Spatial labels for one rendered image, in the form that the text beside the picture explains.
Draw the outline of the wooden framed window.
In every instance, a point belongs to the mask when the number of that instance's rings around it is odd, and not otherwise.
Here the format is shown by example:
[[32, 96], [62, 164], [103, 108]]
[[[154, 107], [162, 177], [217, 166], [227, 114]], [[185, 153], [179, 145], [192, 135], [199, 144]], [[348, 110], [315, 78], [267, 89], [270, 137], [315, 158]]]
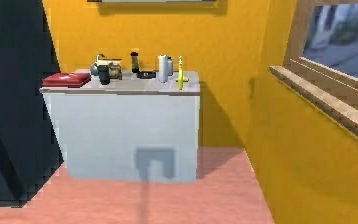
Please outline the wooden framed window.
[[270, 71], [358, 137], [358, 0], [297, 0]]

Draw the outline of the black mug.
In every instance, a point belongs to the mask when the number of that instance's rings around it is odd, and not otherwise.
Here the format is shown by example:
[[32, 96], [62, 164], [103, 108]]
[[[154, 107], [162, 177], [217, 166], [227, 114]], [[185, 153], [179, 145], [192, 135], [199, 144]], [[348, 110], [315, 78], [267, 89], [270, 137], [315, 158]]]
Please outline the black mug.
[[109, 68], [107, 65], [100, 65], [98, 67], [98, 76], [102, 85], [108, 85], [110, 83]]

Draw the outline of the black fridge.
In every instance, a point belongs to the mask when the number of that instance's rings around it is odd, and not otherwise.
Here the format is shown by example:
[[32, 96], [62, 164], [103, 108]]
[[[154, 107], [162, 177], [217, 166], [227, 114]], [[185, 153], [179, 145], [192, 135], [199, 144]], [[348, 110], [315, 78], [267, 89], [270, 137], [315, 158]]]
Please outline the black fridge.
[[0, 207], [22, 207], [63, 163], [40, 93], [59, 71], [43, 0], [0, 0]]

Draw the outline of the pale grey kitchen counter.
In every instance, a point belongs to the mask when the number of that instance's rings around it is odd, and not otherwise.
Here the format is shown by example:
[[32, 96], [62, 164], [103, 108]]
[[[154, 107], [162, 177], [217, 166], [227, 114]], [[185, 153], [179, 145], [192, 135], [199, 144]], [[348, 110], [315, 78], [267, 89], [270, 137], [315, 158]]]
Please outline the pale grey kitchen counter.
[[42, 87], [68, 173], [75, 178], [193, 182], [200, 123], [198, 73], [179, 89], [125, 72], [108, 85]]

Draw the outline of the tan glass jar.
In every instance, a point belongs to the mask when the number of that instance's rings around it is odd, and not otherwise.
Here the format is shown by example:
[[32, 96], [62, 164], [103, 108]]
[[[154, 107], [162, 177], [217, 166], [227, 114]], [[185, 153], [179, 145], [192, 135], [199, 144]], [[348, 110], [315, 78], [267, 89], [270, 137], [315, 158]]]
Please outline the tan glass jar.
[[109, 75], [111, 79], [122, 79], [121, 66], [117, 63], [111, 62], [109, 64]]

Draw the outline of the yellow dish brush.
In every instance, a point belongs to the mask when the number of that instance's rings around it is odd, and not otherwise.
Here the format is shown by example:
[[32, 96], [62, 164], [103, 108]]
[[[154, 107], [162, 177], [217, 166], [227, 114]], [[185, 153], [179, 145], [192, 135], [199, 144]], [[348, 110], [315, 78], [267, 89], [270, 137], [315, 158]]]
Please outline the yellow dish brush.
[[188, 82], [189, 79], [184, 75], [184, 70], [183, 70], [183, 58], [179, 57], [179, 62], [178, 62], [178, 75], [176, 78], [176, 82], [177, 82], [177, 87], [179, 90], [183, 89], [183, 83], [184, 82]]

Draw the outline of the white paper towel roll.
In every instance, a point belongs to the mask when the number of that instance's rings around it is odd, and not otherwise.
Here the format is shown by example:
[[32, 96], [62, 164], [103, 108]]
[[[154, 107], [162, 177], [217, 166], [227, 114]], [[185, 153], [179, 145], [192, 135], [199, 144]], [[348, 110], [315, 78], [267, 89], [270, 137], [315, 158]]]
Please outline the white paper towel roll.
[[168, 55], [159, 55], [158, 64], [159, 64], [159, 69], [158, 69], [157, 79], [161, 83], [165, 83], [168, 81], [169, 77], [173, 75], [172, 58]]

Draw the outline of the red flat book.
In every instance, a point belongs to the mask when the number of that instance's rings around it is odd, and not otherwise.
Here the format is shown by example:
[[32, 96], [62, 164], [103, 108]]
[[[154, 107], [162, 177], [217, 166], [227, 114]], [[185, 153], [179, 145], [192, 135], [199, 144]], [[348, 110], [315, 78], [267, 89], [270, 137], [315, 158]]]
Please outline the red flat book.
[[44, 87], [78, 88], [91, 80], [89, 73], [55, 73], [42, 80]]

